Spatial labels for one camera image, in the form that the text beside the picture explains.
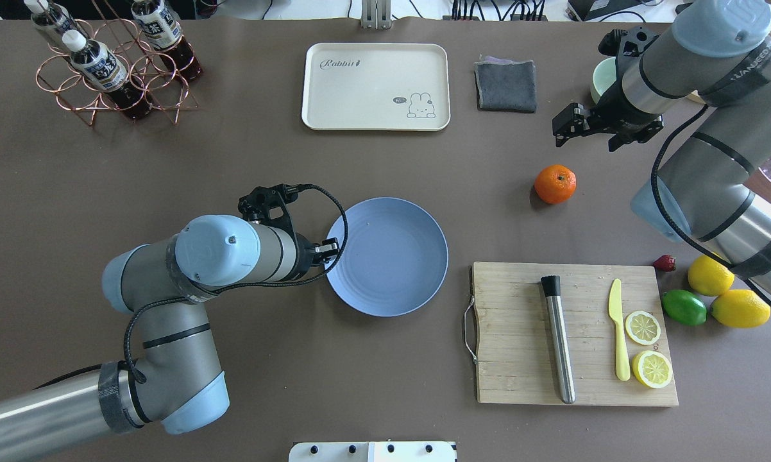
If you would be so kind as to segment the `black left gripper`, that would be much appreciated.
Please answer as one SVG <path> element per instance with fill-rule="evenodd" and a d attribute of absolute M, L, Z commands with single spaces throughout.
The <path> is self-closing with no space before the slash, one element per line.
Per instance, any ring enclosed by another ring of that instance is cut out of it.
<path fill-rule="evenodd" d="M 327 265 L 336 260 L 341 244 L 336 237 L 320 243 L 310 243 L 301 234 L 295 234 L 296 260 L 292 267 L 293 276 L 304 276 L 312 267 Z"/>

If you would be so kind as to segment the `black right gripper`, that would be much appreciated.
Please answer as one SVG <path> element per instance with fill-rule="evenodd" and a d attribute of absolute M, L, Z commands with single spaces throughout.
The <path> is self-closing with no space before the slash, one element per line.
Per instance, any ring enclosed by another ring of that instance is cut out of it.
<path fill-rule="evenodd" d="M 632 142 L 646 143 L 663 128 L 661 115 L 635 108 L 622 90 L 605 91 L 591 109 L 582 103 L 570 103 L 552 119 L 556 147 L 574 137 L 608 133 L 612 135 L 607 143 L 609 152 Z"/>

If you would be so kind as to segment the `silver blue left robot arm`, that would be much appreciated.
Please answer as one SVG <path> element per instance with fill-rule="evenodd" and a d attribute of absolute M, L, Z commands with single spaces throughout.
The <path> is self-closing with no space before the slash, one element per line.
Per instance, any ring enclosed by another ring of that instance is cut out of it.
<path fill-rule="evenodd" d="M 230 398 L 205 303 L 234 287 L 304 284 L 309 269 L 335 261 L 343 246 L 207 214 L 169 239 L 119 255 L 104 270 L 102 289 L 130 316 L 124 359 L 0 402 L 0 461 L 38 459 L 151 422 L 183 434 L 221 418 Z"/>

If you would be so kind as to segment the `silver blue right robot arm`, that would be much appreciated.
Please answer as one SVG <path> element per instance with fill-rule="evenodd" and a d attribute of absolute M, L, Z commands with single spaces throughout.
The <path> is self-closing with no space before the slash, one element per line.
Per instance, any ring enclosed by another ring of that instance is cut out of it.
<path fill-rule="evenodd" d="M 771 157 L 771 6 L 697 1 L 656 34 L 612 30 L 599 51 L 616 79 L 597 104 L 570 103 L 552 122 L 557 146 L 608 133 L 609 150 L 645 143 L 691 92 L 709 117 L 666 161 L 657 158 L 632 210 L 673 241 L 722 262 L 771 295 L 771 204 L 745 182 Z"/>

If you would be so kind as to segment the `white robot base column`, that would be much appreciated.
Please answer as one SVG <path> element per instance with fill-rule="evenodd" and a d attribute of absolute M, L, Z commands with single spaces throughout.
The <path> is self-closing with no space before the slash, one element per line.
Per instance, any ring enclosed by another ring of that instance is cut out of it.
<path fill-rule="evenodd" d="M 450 441 L 301 442 L 292 446 L 289 461 L 457 461 Z"/>

